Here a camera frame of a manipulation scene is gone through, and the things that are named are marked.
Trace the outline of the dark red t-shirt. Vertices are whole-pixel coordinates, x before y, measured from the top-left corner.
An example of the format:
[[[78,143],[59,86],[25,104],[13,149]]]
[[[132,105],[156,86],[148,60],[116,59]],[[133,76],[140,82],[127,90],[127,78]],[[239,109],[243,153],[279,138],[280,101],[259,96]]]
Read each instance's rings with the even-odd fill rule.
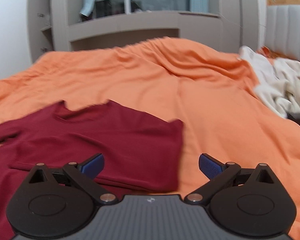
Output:
[[[6,218],[11,197],[37,163],[59,168],[102,154],[96,182],[117,195],[178,188],[183,123],[165,121],[114,101],[78,111],[65,102],[0,124],[0,239],[13,231]]]

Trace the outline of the grey padded headboard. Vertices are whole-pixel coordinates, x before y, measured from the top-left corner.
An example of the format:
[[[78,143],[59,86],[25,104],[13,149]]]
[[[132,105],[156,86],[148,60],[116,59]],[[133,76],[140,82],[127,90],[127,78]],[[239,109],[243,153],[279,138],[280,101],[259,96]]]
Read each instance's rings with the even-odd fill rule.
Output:
[[[300,61],[300,0],[267,0],[264,46]]]

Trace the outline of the grey built-in wardrobe unit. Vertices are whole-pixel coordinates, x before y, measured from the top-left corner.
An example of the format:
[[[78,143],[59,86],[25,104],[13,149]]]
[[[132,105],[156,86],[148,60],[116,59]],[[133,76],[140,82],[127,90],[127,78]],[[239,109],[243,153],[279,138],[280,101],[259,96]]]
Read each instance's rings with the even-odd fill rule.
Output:
[[[193,40],[235,53],[258,46],[257,0],[209,0],[209,12],[142,11],[102,18],[81,16],[83,0],[27,0],[32,61],[48,51],[122,47],[156,37]]]

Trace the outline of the orange bed cover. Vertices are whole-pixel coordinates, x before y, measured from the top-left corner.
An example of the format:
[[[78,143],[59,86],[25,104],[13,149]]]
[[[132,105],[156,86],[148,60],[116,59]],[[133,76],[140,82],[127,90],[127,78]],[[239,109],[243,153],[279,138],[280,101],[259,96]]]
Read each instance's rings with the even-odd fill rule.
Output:
[[[290,235],[300,239],[300,126],[257,99],[257,82],[237,55],[179,38],[49,52],[0,80],[0,123],[58,99],[71,109],[113,99],[164,120],[178,118],[185,123],[179,193],[207,181],[198,170],[201,153],[243,167],[268,163],[296,204]]]

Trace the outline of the beige crumpled clothes pile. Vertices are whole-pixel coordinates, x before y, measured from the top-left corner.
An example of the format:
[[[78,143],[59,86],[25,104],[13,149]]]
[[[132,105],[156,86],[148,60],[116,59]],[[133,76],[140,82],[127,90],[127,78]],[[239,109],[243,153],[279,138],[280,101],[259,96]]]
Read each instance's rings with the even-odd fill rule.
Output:
[[[268,59],[247,46],[239,49],[259,84],[253,89],[258,99],[278,116],[300,126],[300,62],[285,58]]]

